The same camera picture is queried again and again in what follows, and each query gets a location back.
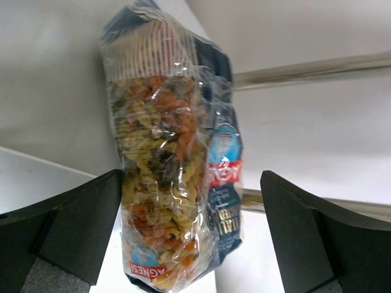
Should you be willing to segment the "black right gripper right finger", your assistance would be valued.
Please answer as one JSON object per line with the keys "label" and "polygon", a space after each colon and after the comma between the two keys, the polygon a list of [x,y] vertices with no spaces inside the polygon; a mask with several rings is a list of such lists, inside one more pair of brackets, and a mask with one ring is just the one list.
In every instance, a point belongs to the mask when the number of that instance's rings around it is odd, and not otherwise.
{"label": "black right gripper right finger", "polygon": [[260,178],[285,292],[390,292],[390,223]]}

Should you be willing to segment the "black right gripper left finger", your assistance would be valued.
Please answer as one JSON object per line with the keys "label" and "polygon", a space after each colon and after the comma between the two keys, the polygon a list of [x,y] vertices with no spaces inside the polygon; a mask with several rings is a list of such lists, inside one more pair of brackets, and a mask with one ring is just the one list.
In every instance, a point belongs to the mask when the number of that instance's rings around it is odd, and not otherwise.
{"label": "black right gripper left finger", "polygon": [[89,292],[121,201],[120,170],[1,215],[1,292]]}

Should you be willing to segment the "tricolour fusilli pasta bag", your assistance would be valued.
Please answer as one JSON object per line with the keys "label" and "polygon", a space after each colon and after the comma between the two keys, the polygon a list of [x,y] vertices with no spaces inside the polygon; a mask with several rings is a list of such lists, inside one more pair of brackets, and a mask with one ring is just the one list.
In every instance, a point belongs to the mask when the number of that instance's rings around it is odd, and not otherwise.
{"label": "tricolour fusilli pasta bag", "polygon": [[242,243],[229,58],[154,1],[108,22],[101,56],[122,171],[124,272],[145,292],[180,292]]}

